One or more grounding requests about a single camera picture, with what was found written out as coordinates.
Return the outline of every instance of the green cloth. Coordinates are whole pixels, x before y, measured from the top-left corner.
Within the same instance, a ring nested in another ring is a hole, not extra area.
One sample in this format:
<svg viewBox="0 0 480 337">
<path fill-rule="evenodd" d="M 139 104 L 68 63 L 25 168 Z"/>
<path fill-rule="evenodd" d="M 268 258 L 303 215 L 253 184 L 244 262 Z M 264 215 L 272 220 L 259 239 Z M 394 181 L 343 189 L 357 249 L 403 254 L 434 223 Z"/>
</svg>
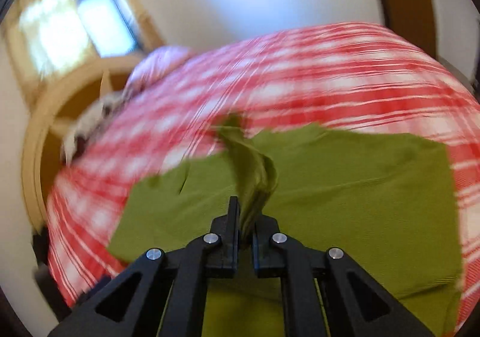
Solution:
<svg viewBox="0 0 480 337">
<path fill-rule="evenodd" d="M 278 178 L 272 160 L 258 151 L 241 128 L 242 119 L 231 114 L 217 128 L 217 135 L 226 148 L 233 170 L 240 205 L 241 239 L 246 240 L 254 229 L 257 217 L 277 187 Z"/>
<path fill-rule="evenodd" d="M 277 189 L 263 213 L 275 217 L 282 232 L 308 247 L 343 248 L 435 335 L 454 329 L 462 267 L 443 144 L 317 124 L 265 130 L 250 143 L 249 154 L 261 151 L 274 163 Z M 109 251 L 131 262 L 148 248 L 174 250 L 207 232 L 236 194 L 239 171 L 232 172 L 231 157 L 186 160 L 136 184 Z M 243 262 L 236 279 L 209 286 L 203 335 L 279 335 L 278 282 L 251 274 Z"/>
</svg>

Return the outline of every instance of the window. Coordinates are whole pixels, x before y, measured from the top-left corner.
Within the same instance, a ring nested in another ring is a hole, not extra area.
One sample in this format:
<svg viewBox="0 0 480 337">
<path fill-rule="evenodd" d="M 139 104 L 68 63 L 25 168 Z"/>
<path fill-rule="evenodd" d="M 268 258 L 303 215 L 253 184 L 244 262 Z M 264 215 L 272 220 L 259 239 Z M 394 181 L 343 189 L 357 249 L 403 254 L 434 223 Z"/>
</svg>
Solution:
<svg viewBox="0 0 480 337">
<path fill-rule="evenodd" d="M 123 0 L 75 1 L 80 20 L 101 57 L 121 56 L 138 49 L 133 29 L 125 18 L 131 12 L 126 10 Z"/>
<path fill-rule="evenodd" d="M 21 14 L 19 27 L 40 79 L 65 74 L 94 55 L 71 0 L 36 0 Z"/>
</svg>

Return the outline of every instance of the pillow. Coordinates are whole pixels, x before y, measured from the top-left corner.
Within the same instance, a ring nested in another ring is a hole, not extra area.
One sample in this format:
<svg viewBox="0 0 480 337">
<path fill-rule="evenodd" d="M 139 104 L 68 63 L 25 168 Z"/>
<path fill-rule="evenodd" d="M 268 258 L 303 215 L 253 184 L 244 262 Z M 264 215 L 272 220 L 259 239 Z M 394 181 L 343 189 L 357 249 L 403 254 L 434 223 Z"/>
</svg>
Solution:
<svg viewBox="0 0 480 337">
<path fill-rule="evenodd" d="M 164 46 L 152 51 L 132 71 L 124 96 L 132 98 L 183 65 L 196 53 L 188 47 Z"/>
<path fill-rule="evenodd" d="M 80 157 L 96 131 L 125 102 L 121 92 L 113 92 L 92 103 L 63 138 L 60 158 L 67 166 Z"/>
</svg>

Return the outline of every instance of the white pillow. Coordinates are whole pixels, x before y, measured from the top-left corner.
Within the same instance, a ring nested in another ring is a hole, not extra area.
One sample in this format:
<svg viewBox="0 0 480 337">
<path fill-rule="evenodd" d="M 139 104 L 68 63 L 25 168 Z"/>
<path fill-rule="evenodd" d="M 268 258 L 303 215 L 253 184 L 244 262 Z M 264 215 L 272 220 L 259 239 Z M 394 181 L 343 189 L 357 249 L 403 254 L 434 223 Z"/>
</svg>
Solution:
<svg viewBox="0 0 480 337">
<path fill-rule="evenodd" d="M 67 166 L 70 166 L 72 160 L 77 158 L 75 156 L 77 152 L 80 154 L 83 153 L 83 151 L 79 151 L 79 139 L 83 140 L 82 144 L 84 145 L 95 131 L 98 130 L 124 102 L 125 99 L 122 93 L 114 92 L 98 99 L 83 111 L 63 138 L 60 156 L 61 160 L 64 160 Z"/>
</svg>

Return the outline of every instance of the bed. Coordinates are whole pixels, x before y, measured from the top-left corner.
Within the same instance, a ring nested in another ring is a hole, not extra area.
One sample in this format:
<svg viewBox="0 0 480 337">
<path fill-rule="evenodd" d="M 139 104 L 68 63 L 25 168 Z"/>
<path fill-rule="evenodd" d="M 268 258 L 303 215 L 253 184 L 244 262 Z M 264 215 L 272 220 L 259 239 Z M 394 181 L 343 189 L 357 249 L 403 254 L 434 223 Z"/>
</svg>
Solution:
<svg viewBox="0 0 480 337">
<path fill-rule="evenodd" d="M 47 223 L 49 272 L 69 306 L 102 276 L 124 269 L 106 246 L 131 186 L 186 157 L 218 151 L 209 126 L 235 109 L 248 115 L 252 135 L 320 122 L 445 143 L 464 260 L 457 327 L 467 320 L 480 298 L 480 107 L 438 62 L 369 23 L 235 43 L 168 68 L 131 98 L 81 158 L 68 167 L 52 164 L 71 122 L 100 91 L 122 89 L 140 60 L 99 59 L 75 71 L 45 93 L 28 126 L 22 167 L 27 212 L 35 229 Z M 153 72 L 145 62 L 143 69 Z"/>
</svg>

